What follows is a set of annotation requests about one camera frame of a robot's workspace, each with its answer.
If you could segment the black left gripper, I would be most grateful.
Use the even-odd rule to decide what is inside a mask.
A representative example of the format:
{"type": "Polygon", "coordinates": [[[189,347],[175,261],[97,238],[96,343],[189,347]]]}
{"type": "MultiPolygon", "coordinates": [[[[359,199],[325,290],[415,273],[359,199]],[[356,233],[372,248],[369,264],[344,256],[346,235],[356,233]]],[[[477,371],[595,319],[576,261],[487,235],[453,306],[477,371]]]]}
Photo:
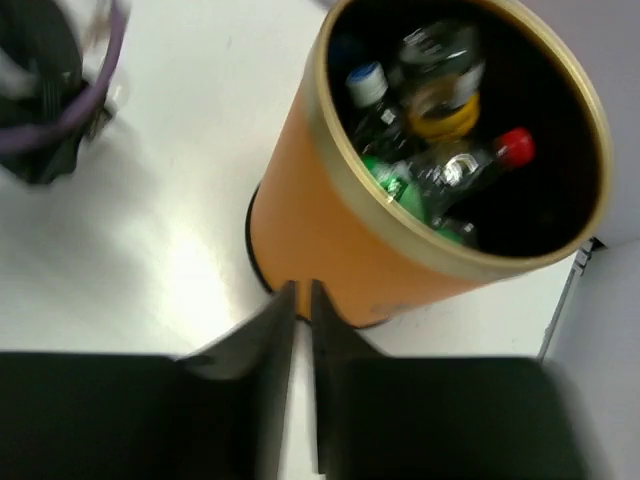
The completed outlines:
{"type": "MultiPolygon", "coordinates": [[[[56,1],[1,3],[1,127],[53,123],[93,83],[83,54],[110,34],[107,3],[98,1],[86,32],[77,36],[56,1]]],[[[49,185],[72,174],[80,144],[110,122],[103,100],[88,119],[60,139],[19,153],[3,153],[1,167],[28,185],[49,185]]]]}

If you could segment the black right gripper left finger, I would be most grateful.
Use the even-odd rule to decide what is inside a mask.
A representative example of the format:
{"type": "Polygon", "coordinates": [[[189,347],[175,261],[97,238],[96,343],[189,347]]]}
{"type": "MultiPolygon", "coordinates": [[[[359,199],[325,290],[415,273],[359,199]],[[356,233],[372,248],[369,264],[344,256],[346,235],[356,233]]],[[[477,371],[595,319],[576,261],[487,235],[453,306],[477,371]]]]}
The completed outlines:
{"type": "Polygon", "coordinates": [[[182,358],[1,356],[5,479],[274,479],[296,286],[182,358]]]}

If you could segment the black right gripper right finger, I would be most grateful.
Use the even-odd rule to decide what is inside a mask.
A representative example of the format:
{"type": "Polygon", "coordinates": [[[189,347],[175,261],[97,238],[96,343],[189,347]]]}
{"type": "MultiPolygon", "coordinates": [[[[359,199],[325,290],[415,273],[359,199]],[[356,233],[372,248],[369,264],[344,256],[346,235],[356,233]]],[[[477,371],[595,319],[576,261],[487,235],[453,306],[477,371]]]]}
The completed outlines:
{"type": "Polygon", "coordinates": [[[311,287],[317,469],[328,479],[608,479],[577,390],[527,357],[391,356],[311,287]]]}

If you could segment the green plastic bottle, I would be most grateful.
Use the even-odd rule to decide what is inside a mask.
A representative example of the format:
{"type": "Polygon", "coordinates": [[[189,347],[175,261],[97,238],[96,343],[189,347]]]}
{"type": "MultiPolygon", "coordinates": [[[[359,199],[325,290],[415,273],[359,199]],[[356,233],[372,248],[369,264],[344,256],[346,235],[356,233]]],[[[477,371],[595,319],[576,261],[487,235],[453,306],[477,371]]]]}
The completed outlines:
{"type": "Polygon", "coordinates": [[[428,211],[423,202],[421,189],[414,181],[405,161],[387,163],[372,155],[363,155],[361,160],[386,192],[389,201],[395,201],[417,220],[446,239],[467,247],[477,246],[477,231],[471,222],[438,217],[428,211]]]}

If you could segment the large red label water bottle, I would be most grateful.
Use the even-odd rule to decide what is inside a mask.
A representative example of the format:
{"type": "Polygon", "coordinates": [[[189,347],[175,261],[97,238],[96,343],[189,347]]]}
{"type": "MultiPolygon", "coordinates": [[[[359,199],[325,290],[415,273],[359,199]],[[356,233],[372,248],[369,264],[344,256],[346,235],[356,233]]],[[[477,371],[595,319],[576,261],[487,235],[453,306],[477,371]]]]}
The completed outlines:
{"type": "Polygon", "coordinates": [[[535,157],[531,133],[517,127],[490,142],[457,139],[433,144],[407,160],[409,182],[400,205],[434,231],[463,243],[475,226],[454,207],[535,157]]]}

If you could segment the blue label clear bottle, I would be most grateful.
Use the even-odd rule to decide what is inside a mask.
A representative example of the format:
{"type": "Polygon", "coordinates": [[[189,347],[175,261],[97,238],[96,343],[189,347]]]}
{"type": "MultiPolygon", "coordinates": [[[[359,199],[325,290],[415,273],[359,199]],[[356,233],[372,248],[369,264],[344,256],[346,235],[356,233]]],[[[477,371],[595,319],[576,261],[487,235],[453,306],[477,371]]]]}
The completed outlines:
{"type": "Polygon", "coordinates": [[[368,62],[352,70],[345,80],[357,111],[350,140],[361,156],[374,156],[394,164],[418,151],[406,123],[405,111],[390,91],[384,69],[368,62]]]}

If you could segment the yellow cap clear bottle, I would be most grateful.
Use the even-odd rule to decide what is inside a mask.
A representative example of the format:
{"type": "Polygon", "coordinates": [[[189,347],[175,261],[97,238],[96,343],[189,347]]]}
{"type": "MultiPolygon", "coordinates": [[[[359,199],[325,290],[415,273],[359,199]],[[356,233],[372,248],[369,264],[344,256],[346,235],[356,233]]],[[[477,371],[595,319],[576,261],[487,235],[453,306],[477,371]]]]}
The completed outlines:
{"type": "Polygon", "coordinates": [[[444,19],[401,40],[389,79],[410,128],[434,143],[461,138],[474,128],[484,71],[478,29],[444,19]]]}

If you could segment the orange bin with gold rim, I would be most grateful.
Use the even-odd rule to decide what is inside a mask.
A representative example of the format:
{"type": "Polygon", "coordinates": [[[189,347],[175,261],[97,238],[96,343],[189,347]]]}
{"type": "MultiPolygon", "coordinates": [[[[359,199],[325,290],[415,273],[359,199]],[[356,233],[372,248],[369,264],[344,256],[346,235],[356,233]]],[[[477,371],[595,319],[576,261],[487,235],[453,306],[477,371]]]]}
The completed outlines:
{"type": "Polygon", "coordinates": [[[299,282],[300,315],[310,316],[311,286],[319,281],[346,320],[366,328],[566,258],[605,212],[612,165],[590,79],[522,3],[341,1],[315,39],[252,198],[248,248],[269,290],[299,282]],[[529,164],[454,207],[475,226],[476,247],[446,239],[389,201],[350,140],[357,111],[345,80],[377,61],[405,111],[416,154],[440,143],[410,128],[389,74],[401,40],[444,19],[475,26],[485,59],[479,119],[457,139],[490,142],[523,127],[535,142],[529,164]]]}

